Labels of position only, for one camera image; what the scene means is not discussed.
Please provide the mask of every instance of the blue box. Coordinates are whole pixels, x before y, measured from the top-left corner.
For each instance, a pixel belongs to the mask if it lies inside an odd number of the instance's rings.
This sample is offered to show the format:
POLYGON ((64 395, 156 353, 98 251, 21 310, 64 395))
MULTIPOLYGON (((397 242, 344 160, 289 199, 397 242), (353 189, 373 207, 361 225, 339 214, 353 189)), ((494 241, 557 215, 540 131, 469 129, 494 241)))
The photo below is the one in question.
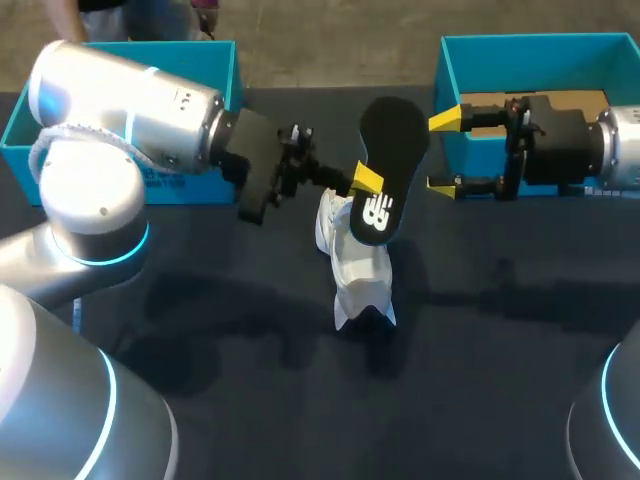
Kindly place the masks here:
MULTIPOLYGON (((227 110, 237 112, 242 107, 243 89, 234 42, 116 42, 89 45, 215 88, 224 95, 227 110)), ((0 152, 32 205, 41 205, 41 201, 38 186, 29 171, 28 157, 40 129, 29 110, 27 84, 0 140, 0 152)), ((234 201, 233 185, 225 182, 218 170, 204 175, 166 175, 143 169, 143 174, 148 204, 228 204, 234 201)))
MULTIPOLYGON (((626 33, 442 37, 435 113, 491 92, 604 91, 611 106, 640 105, 640 50, 626 33)), ((452 173, 502 174, 504 137, 441 133, 452 173)), ((523 185, 522 195, 555 194, 523 185)))

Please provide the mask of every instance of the black table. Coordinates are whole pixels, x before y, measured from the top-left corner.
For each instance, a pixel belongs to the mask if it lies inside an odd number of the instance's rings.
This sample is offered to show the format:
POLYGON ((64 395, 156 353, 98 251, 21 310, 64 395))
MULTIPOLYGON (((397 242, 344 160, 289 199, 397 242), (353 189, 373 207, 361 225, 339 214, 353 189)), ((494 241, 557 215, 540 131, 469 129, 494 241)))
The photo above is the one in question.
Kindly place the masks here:
MULTIPOLYGON (((359 115, 382 94, 429 112, 428 88, 247 96, 316 127, 322 158, 353 165, 359 115)), ((572 399, 640 312, 640 204, 455 203, 424 188, 441 165, 436 145, 389 247, 395 335, 373 321, 334 332, 319 189, 262 228, 233 207, 149 209, 148 269, 87 297, 83 334, 168 399, 180 480, 570 478, 572 399)), ((8 235, 41 214, 1 168, 8 235)))

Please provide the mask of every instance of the concrete floor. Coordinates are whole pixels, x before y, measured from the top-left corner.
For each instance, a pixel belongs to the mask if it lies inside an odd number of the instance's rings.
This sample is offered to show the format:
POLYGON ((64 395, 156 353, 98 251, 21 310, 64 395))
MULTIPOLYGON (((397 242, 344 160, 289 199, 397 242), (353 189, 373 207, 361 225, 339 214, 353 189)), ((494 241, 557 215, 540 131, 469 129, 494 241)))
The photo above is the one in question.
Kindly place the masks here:
MULTIPOLYGON (((430 83, 453 34, 627 31, 639 0, 220 0, 247 86, 430 83)), ((0 91, 18 91, 55 34, 40 0, 0 0, 0 91)))

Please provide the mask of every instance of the black insole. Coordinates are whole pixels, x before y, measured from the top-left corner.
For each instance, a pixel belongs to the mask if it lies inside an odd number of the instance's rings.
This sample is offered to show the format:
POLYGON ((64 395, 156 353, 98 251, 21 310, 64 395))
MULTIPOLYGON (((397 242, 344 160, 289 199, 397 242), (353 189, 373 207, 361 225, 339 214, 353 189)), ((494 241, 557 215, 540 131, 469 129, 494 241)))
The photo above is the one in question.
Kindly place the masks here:
POLYGON ((400 227, 411 181, 429 147, 427 122, 414 103, 381 97, 363 113, 360 135, 366 165, 384 178, 384 186, 380 195, 356 191, 351 232, 366 245, 385 245, 400 227))

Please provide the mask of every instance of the shoe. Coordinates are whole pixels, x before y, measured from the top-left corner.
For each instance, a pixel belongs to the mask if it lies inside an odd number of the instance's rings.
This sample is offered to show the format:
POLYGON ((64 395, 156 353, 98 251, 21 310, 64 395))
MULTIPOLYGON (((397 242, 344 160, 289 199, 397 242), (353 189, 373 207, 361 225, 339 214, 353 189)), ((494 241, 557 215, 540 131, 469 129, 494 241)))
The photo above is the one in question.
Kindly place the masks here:
POLYGON ((349 217, 353 198, 343 198, 325 190, 316 217, 316 246, 331 257, 338 289, 333 304, 336 330, 362 311, 375 307, 395 325, 391 305, 391 260, 384 245, 371 247, 351 234, 349 217))

